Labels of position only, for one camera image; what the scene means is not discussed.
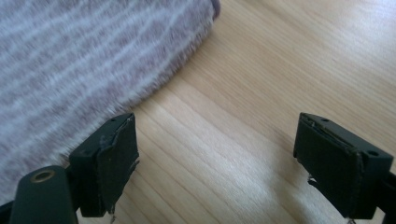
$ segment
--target wooden floor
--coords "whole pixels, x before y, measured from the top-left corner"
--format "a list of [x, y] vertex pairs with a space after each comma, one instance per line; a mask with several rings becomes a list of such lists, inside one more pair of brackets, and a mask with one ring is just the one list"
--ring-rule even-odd
[[221, 3], [188, 64], [133, 109], [141, 162], [115, 223], [347, 223], [292, 157], [297, 121], [321, 115], [396, 156], [396, 1]]

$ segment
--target wood grain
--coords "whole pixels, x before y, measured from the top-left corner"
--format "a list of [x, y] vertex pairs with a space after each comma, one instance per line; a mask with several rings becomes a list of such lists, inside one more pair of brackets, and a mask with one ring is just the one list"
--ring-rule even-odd
[[222, 1], [188, 64], [133, 109], [141, 163], [115, 223], [347, 223], [292, 157], [298, 116], [396, 155], [395, 24], [392, 0]]

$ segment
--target gray blanket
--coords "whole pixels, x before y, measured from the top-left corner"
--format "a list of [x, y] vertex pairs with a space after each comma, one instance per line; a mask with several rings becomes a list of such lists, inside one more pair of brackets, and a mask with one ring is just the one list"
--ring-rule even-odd
[[217, 15], [218, 0], [1, 1], [0, 205], [160, 88]]

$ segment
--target black clamp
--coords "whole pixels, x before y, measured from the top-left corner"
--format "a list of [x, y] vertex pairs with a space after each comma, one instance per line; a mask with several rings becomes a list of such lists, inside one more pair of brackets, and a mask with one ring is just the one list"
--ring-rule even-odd
[[0, 207], [0, 223], [78, 223], [114, 213], [138, 164], [134, 114], [108, 120], [69, 156], [70, 165], [48, 166], [21, 179], [14, 202]]
[[343, 217], [372, 219], [379, 207], [396, 219], [393, 157], [329, 119], [302, 113], [294, 157], [317, 188]]

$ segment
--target gray fabric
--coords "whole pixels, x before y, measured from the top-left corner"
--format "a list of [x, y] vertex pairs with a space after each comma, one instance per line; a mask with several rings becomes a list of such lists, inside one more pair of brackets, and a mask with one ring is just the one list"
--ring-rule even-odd
[[218, 14], [217, 0], [2, 1], [0, 204], [160, 88]]

